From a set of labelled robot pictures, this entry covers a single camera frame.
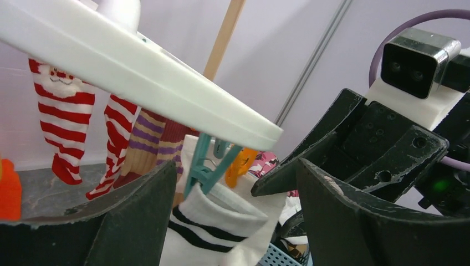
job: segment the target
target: metal rod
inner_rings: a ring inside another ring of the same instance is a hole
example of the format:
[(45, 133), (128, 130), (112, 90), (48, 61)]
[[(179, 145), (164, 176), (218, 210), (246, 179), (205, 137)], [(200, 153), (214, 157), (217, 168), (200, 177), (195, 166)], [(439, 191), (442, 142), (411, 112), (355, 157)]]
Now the metal rod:
[(336, 29), (338, 28), (339, 24), (341, 23), (341, 20), (343, 19), (344, 15), (346, 14), (346, 11), (348, 11), (351, 2), (353, 0), (343, 0), (341, 4), (339, 4), (338, 9), (336, 10), (336, 13), (334, 14), (333, 18), (331, 19), (328, 27), (326, 28), (325, 32), (323, 33), (323, 36), (321, 37), (321, 40), (315, 47), (315, 50), (310, 56), (309, 61), (307, 62), (304, 70), (302, 71), (302, 74), (300, 75), (299, 79), (297, 80), (297, 83), (295, 84), (294, 88), (290, 92), (289, 96), (287, 97), (287, 100), (285, 101), (284, 105), (282, 106), (281, 111), (279, 112), (278, 116), (276, 117), (276, 120), (274, 123), (278, 126), (282, 126), (282, 123), (284, 122), (285, 118), (287, 117), (287, 114), (292, 108), (292, 105), (296, 101), (297, 97), (299, 96), (300, 92), (305, 86), (306, 81), (310, 77), (310, 74), (312, 73), (313, 69), (315, 66), (318, 64), (318, 61), (321, 58), (321, 55), (326, 49), (326, 46), (330, 42), (331, 38), (333, 37), (333, 34), (335, 33)]

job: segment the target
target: black stripe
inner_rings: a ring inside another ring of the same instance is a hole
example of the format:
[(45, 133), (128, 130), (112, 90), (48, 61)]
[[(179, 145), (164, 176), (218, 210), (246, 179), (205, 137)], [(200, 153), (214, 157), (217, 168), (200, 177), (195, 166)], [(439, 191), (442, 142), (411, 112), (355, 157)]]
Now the black stripe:
[(203, 249), (208, 249), (208, 250), (223, 252), (223, 253), (227, 253), (232, 249), (231, 247), (226, 247), (224, 245), (211, 244), (207, 241), (204, 241), (200, 237), (198, 237), (195, 234), (195, 232), (191, 231), (189, 228), (181, 226), (172, 221), (168, 221), (168, 228), (180, 234), (180, 236), (182, 236), (186, 241), (188, 241), (189, 244), (198, 248), (203, 248)]
[(173, 209), (173, 215), (175, 216), (176, 219), (180, 220), (181, 222), (183, 222), (185, 224), (190, 224), (192, 226), (200, 227), (200, 228), (204, 229), (207, 233), (212, 235), (213, 237), (216, 237), (216, 238), (219, 238), (219, 239), (223, 239), (223, 240), (227, 240), (227, 241), (233, 241), (233, 242), (241, 242), (241, 241), (246, 239), (246, 237), (235, 236), (233, 234), (230, 234), (227, 231), (224, 231), (224, 230), (222, 230), (220, 228), (217, 228), (217, 227), (214, 227), (214, 226), (205, 226), (203, 224), (195, 223), (195, 222), (189, 220), (188, 218), (186, 218), (186, 216), (184, 216), (181, 213), (179, 206), (176, 206)]

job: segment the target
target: sock cuff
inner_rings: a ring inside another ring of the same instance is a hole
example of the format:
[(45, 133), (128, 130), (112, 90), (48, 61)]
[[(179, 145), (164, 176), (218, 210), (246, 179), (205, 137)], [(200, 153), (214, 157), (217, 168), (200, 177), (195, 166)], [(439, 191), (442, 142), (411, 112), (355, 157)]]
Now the sock cuff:
[(216, 184), (208, 195), (202, 193), (200, 184), (194, 185), (175, 209), (193, 223), (242, 238), (251, 236), (268, 221), (266, 214), (221, 184)]

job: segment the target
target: striped sock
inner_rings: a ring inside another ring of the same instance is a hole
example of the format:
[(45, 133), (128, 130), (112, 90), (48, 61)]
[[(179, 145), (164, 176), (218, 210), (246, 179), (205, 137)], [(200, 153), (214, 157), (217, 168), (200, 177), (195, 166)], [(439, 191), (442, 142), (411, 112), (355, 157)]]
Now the striped sock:
[(88, 192), (89, 200), (108, 193), (114, 183), (116, 175), (121, 170), (129, 144), (137, 106), (126, 100), (111, 95), (108, 105), (104, 110), (106, 128), (108, 129), (108, 157), (106, 158), (106, 173), (101, 178), (98, 186)]
[(163, 116), (145, 109), (140, 111), (129, 139), (121, 175), (114, 182), (114, 188), (136, 180), (156, 166), (165, 124), (166, 119)]
[(196, 184), (170, 215), (160, 265), (221, 265), (267, 221), (265, 213), (227, 187), (218, 183), (204, 195)]
[(178, 178), (182, 173), (181, 149), (186, 134), (197, 134), (189, 127), (142, 109), (132, 130), (127, 157), (114, 188), (148, 173), (167, 160), (174, 160)]
[(54, 147), (52, 171), (69, 185), (82, 182), (80, 160), (95, 103), (93, 87), (48, 64), (29, 59), (38, 94), (40, 125)]

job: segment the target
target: red and white striped sock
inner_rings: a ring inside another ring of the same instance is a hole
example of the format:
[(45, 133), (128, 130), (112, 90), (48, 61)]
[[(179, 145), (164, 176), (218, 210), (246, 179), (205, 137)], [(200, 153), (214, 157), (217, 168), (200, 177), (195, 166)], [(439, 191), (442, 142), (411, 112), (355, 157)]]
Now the red and white striped sock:
[(109, 98), (104, 111), (109, 138), (106, 174), (101, 178), (98, 186), (86, 194), (89, 200), (108, 193), (117, 178), (126, 156), (136, 111), (137, 106), (135, 104), (115, 95), (111, 95)]
[(69, 185), (80, 184), (79, 165), (95, 104), (93, 87), (35, 59), (29, 60), (29, 67), (38, 94), (41, 129), (54, 147), (52, 171)]

